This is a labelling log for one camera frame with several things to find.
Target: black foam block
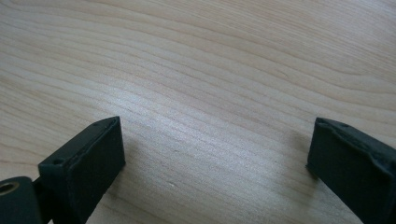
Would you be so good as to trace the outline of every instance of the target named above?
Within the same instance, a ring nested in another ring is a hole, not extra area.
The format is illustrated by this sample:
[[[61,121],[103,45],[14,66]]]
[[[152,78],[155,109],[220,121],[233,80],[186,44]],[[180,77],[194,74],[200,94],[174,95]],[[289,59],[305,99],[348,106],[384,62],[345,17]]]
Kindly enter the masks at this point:
[[[95,122],[43,160],[41,184],[59,206],[54,223],[85,223],[124,164],[119,117]]]
[[[317,118],[306,166],[363,223],[396,223],[394,148],[344,123]]]

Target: black plastic part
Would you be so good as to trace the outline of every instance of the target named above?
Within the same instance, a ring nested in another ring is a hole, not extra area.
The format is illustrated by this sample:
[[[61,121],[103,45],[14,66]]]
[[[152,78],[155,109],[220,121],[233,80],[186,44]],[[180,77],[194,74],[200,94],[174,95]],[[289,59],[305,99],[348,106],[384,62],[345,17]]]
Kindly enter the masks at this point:
[[[396,223],[394,148],[344,123],[317,118],[306,166],[363,223]]]
[[[43,223],[30,178],[20,176],[0,182],[0,223]]]
[[[53,194],[53,222],[85,223],[124,164],[119,117],[95,122],[43,160],[37,188]]]

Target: wooden table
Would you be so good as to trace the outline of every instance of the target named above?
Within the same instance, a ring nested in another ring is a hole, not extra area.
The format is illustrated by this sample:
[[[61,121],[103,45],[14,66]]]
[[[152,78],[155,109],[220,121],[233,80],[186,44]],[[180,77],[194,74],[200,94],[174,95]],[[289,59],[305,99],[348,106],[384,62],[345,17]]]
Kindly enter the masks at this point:
[[[119,115],[88,223],[361,223],[305,169],[316,117],[396,147],[390,0],[6,0],[0,179]]]

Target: wood grain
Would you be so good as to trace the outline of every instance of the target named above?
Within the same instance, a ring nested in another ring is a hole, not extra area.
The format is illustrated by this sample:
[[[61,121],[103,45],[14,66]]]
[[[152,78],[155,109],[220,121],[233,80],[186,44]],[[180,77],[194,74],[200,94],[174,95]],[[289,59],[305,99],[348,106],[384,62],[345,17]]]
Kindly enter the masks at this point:
[[[0,179],[119,115],[88,223],[360,223],[304,165],[316,117],[396,147],[393,1],[0,2]]]

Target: black rubber pad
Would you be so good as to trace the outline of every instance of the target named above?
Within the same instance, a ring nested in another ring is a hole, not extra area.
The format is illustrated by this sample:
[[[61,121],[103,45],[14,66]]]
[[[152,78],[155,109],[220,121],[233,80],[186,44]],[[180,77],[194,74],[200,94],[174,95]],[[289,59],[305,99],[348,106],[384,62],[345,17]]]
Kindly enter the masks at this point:
[[[363,223],[396,223],[394,148],[344,123],[317,118],[306,166]]]

